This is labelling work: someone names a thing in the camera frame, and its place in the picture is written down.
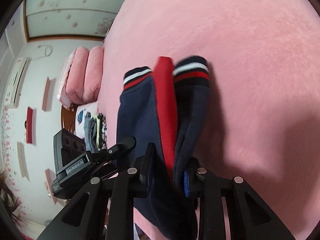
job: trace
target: pink bed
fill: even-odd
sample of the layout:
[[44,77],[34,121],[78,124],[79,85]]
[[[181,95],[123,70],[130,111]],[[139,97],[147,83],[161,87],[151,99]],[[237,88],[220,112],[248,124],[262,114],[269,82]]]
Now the pink bed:
[[126,71],[201,55],[212,94],[194,155],[217,175],[243,176],[307,238],[320,219],[320,18],[308,0],[125,0],[104,47],[98,100],[109,145]]

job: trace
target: camera lens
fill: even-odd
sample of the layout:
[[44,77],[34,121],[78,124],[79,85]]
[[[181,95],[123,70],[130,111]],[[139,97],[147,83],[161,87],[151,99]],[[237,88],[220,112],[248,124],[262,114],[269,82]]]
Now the camera lens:
[[66,138],[64,139],[64,141],[66,142],[67,145],[70,145],[70,139],[69,139],[69,137],[66,137]]
[[77,141],[73,141],[73,147],[76,149],[76,151],[79,150],[79,144]]

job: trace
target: red stripe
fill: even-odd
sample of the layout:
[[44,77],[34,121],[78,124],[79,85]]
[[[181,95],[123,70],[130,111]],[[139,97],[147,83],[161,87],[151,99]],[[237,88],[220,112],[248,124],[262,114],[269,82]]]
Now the red stripe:
[[185,79],[185,78],[193,78],[193,77],[203,77],[203,78],[206,78],[207,80],[209,80],[209,75],[207,73],[204,73],[201,71],[195,71],[195,72],[182,74],[182,75],[174,78],[174,82],[178,82],[178,81]]
[[159,57],[156,68],[153,71],[164,164],[171,182],[178,131],[178,111],[172,76],[173,68],[171,58]]
[[144,80],[146,77],[150,76],[151,74],[152,74],[152,73],[145,74],[143,77],[138,78],[138,79],[136,79],[135,81],[130,82],[129,84],[126,84],[126,85],[123,87],[123,90],[125,90],[125,89],[127,89],[127,88],[129,88],[129,87],[132,87],[132,86],[140,83],[142,80]]

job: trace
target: pillow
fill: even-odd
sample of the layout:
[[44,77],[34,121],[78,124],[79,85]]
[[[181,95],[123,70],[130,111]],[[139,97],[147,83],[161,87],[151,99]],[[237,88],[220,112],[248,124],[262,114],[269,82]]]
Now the pillow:
[[76,112],[76,136],[81,139],[84,139],[84,117],[90,112],[91,115],[98,115],[99,113],[99,103],[93,102],[90,104],[78,106]]
[[64,108],[69,110],[71,106],[71,100],[68,98],[66,94],[66,85],[67,85],[67,79],[70,71],[70,67],[72,65],[73,58],[75,56],[75,50],[70,54],[69,57],[66,58],[66,61],[64,63],[61,76],[60,76],[60,82],[59,82],[59,88],[58,88],[58,95],[57,98],[60,101],[60,103],[63,105]]
[[85,47],[76,49],[66,85],[66,94],[72,103],[82,105],[84,76],[87,68],[89,50]]
[[103,47],[95,46],[89,53],[84,78],[84,103],[97,101],[102,81]]

